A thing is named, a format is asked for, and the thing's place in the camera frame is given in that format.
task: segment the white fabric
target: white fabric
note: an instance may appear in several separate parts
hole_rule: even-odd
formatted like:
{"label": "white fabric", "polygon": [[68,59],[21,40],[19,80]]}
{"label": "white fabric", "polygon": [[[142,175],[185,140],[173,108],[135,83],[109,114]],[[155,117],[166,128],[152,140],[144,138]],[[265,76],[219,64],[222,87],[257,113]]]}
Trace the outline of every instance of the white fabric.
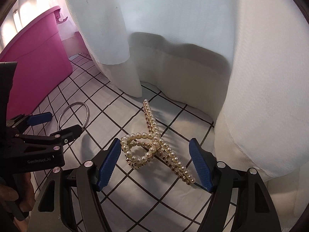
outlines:
{"label": "white fabric", "polygon": [[268,192],[283,228],[291,228],[308,205],[308,172],[309,162],[292,173],[268,182]]}
{"label": "white fabric", "polygon": [[[309,161],[309,25],[293,0],[239,0],[238,13],[216,155],[270,179]],[[225,145],[224,125],[231,137]]]}
{"label": "white fabric", "polygon": [[[98,67],[110,80],[121,70],[135,74],[136,69],[141,81],[217,121],[218,160],[240,170],[256,167],[264,180],[309,161],[309,26],[292,0],[66,2]],[[86,10],[88,2],[91,12]],[[128,39],[130,58],[121,34]],[[120,56],[129,59],[121,63]],[[141,96],[138,78],[129,73],[127,79],[116,79],[117,86]],[[289,175],[283,182],[294,179]],[[293,204],[287,202],[279,213],[286,224],[293,224],[308,202],[304,191],[299,194],[305,189],[300,187],[306,184],[302,179],[286,190],[289,197],[280,194],[284,183],[269,182],[277,209],[285,197]]]}
{"label": "white fabric", "polygon": [[[217,118],[233,59],[234,0],[66,2],[98,67],[111,81],[117,80],[120,89],[135,97],[142,96],[134,72],[137,68],[141,81],[149,81],[176,100]],[[115,79],[118,74],[105,66],[109,64],[132,71],[126,72],[121,80]],[[196,75],[200,75],[202,84],[194,79]]]}
{"label": "white fabric", "polygon": [[128,60],[127,32],[117,0],[66,0],[89,52],[102,64]]}

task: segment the grid-patterned mat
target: grid-patterned mat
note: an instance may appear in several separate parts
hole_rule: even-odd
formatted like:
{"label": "grid-patterned mat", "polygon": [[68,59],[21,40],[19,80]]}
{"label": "grid-patterned mat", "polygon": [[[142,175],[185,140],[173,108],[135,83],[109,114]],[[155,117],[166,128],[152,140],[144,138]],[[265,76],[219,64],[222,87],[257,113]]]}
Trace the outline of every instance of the grid-patterned mat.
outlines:
{"label": "grid-patterned mat", "polygon": [[[188,142],[195,137],[203,149],[214,152],[212,119],[198,109],[167,98],[157,87],[148,83],[142,83],[143,97],[126,95],[98,71],[88,55],[78,54],[70,61],[73,73],[34,111],[34,114],[51,112],[52,121],[31,127],[27,133],[49,135],[55,132],[61,112],[73,102],[85,102],[90,109],[88,125],[81,137],[64,147],[63,169],[75,168],[92,159],[100,149],[107,149],[115,137],[147,131],[143,100],[148,99],[163,138],[187,165],[197,184],[186,185],[163,161],[156,158],[139,170],[133,170],[121,153],[108,186],[99,193],[101,205],[112,231],[197,231],[211,195],[198,184]],[[75,105],[64,114],[61,127],[82,124],[85,116],[85,108]],[[36,197],[49,172],[45,170],[32,174]],[[77,190],[72,189],[72,192],[78,229],[85,231]],[[224,232],[231,229],[235,213],[233,202]]]}

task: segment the metal ring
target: metal ring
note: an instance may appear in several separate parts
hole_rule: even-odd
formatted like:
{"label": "metal ring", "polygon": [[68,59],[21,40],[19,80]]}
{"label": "metal ring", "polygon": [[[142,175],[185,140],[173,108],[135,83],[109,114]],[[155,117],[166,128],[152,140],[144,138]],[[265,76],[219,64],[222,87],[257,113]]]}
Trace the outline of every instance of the metal ring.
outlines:
{"label": "metal ring", "polygon": [[89,120],[89,107],[88,107],[84,102],[75,102],[75,103],[73,103],[73,104],[70,104],[70,105],[69,105],[67,108],[65,108],[65,109],[63,110],[63,112],[60,114],[59,121],[58,121],[58,126],[57,126],[58,131],[60,130],[60,121],[61,121],[61,118],[62,118],[63,114],[64,114],[71,106],[76,105],[76,104],[81,104],[81,105],[83,105],[83,106],[86,107],[86,110],[87,110],[86,119],[85,119],[83,125],[81,126],[82,130],[85,129],[85,126],[86,126],[86,124],[87,124],[87,122],[88,122],[88,120]]}

